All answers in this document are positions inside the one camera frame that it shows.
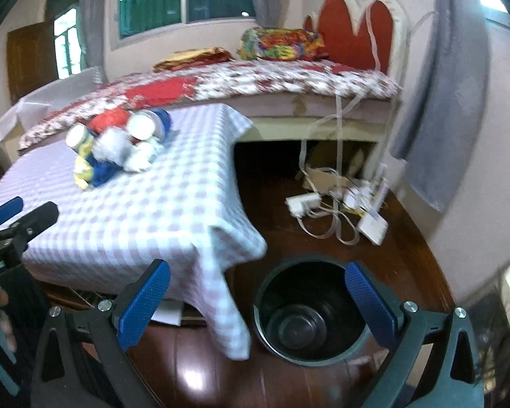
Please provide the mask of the beige bed frame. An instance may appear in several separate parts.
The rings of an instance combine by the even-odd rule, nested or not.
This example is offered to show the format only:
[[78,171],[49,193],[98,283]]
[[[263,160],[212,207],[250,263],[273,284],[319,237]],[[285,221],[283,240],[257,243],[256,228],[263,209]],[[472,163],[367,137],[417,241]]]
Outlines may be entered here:
[[253,126],[242,136],[246,142],[333,140],[341,133],[345,141],[379,144],[392,119],[392,100],[360,100],[343,119],[336,119],[336,102],[344,109],[350,100],[338,96],[273,94],[240,96],[226,100],[186,101],[166,109],[225,104],[243,114]]

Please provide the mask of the white paper cup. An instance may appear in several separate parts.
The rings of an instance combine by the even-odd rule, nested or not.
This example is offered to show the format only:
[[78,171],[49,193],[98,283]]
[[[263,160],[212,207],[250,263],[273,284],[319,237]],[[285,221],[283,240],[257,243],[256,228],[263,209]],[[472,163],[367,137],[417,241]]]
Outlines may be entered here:
[[163,142],[171,130],[172,119],[163,109],[142,109],[132,113],[126,124],[129,135],[138,141]]

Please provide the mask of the cardboard box under bed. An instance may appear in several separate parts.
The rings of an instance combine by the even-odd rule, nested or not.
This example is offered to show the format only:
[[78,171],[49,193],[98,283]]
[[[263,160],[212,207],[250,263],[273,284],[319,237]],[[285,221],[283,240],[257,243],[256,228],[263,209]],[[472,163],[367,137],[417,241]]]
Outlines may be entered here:
[[338,183],[341,183],[343,187],[351,185],[349,179],[356,179],[362,174],[370,149],[371,144],[343,141],[342,165],[338,170],[338,143],[310,141],[305,160],[305,172],[308,173],[308,177],[304,177],[303,187],[327,193],[334,190]]

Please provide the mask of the black round trash bin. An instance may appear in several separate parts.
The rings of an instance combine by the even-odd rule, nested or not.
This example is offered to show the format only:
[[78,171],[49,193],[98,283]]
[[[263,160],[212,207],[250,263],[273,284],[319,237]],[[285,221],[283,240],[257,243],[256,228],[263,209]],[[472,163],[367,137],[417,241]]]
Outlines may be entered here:
[[362,356],[371,331],[345,282],[346,265],[310,254],[283,259],[252,302],[261,344],[291,364],[321,368]]

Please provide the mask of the white wifi router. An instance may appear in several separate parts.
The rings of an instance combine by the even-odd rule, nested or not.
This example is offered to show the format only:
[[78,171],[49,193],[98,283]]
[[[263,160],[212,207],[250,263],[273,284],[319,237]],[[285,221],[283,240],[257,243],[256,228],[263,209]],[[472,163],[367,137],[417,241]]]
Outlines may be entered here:
[[377,246],[382,244],[389,226],[379,213],[388,192],[387,165],[381,163],[373,182],[361,190],[359,205],[361,218],[356,227],[363,236]]

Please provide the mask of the brown wooden door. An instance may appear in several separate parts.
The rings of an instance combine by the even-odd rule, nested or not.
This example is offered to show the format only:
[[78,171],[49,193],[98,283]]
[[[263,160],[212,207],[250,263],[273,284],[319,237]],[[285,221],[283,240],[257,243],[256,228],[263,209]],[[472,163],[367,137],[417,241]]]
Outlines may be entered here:
[[56,80],[53,23],[44,21],[10,31],[6,62],[11,104]]

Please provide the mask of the grey right curtain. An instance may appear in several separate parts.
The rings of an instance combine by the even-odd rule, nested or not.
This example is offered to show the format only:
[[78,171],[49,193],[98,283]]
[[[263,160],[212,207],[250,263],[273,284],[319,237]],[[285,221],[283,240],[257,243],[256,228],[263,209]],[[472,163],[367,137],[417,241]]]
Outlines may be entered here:
[[479,0],[435,0],[426,59],[391,155],[407,163],[410,188],[445,212],[479,135],[490,48]]

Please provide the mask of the grey left window curtain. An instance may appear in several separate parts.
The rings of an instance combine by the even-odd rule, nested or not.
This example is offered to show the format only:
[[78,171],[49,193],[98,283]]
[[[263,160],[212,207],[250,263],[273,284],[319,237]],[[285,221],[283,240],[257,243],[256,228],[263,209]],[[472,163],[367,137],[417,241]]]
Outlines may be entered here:
[[104,69],[106,0],[79,0],[80,45],[86,67],[97,69],[99,80],[107,82]]

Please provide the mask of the white power strip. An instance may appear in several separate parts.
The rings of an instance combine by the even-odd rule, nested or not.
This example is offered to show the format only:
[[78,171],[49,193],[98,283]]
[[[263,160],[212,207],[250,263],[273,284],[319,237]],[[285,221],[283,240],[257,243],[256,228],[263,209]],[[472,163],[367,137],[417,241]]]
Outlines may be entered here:
[[316,192],[286,198],[286,205],[292,217],[302,218],[321,205],[321,196]]

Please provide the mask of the white tissue wad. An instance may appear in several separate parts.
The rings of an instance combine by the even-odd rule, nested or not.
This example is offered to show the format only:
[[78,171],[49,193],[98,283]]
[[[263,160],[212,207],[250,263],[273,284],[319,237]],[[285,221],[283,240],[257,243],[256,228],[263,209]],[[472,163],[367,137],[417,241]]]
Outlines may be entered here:
[[125,129],[110,127],[96,139],[92,154],[96,161],[114,163],[124,171],[144,172],[163,150],[164,144],[153,136],[134,144]]

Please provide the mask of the floral red white bedspread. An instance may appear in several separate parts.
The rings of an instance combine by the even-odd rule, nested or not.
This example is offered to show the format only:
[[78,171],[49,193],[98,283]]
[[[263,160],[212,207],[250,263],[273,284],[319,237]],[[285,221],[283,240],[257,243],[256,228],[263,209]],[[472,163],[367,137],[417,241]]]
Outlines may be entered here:
[[382,122],[400,85],[375,70],[355,70],[333,62],[229,61],[179,71],[127,75],[54,109],[25,132],[24,153],[67,131],[76,121],[89,122],[110,109],[174,109],[196,104],[228,103],[250,117],[317,118],[331,113],[334,100],[363,95],[373,105],[354,119]]

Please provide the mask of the blue cloth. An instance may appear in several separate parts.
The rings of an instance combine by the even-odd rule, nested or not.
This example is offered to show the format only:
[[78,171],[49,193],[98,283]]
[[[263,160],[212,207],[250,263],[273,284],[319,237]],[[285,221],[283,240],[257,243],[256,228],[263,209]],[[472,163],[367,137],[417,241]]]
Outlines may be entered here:
[[93,169],[93,175],[90,181],[92,187],[104,185],[122,171],[122,167],[114,162],[98,161],[93,153],[90,153],[85,160]]

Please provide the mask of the colourful folded blanket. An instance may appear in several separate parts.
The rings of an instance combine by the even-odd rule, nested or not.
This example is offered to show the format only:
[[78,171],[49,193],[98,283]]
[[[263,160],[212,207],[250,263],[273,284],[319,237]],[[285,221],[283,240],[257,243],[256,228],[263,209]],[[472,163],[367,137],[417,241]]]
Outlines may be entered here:
[[317,61],[329,56],[320,34],[302,29],[248,29],[240,39],[243,60]]

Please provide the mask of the pink checkered tablecloth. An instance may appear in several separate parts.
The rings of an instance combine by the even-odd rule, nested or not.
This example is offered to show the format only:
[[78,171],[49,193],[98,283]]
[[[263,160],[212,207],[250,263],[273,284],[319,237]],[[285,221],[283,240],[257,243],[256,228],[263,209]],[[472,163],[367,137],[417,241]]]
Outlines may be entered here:
[[154,260],[171,270],[168,299],[201,312],[228,358],[250,355],[250,333],[225,280],[230,267],[263,258],[267,245],[237,189],[233,148],[250,119],[225,104],[170,113],[163,152],[142,173],[119,173],[82,190],[75,153],[59,141],[20,157],[0,180],[0,205],[13,197],[30,211],[45,202],[58,221],[23,255],[39,281],[119,293]]

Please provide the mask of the red heart-shaped headboard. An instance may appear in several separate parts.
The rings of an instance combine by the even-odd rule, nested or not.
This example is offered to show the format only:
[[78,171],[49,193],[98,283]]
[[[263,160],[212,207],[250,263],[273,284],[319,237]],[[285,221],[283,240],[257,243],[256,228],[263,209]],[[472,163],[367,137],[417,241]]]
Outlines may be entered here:
[[321,35],[329,60],[403,82],[410,22],[397,0],[323,0],[303,28]]

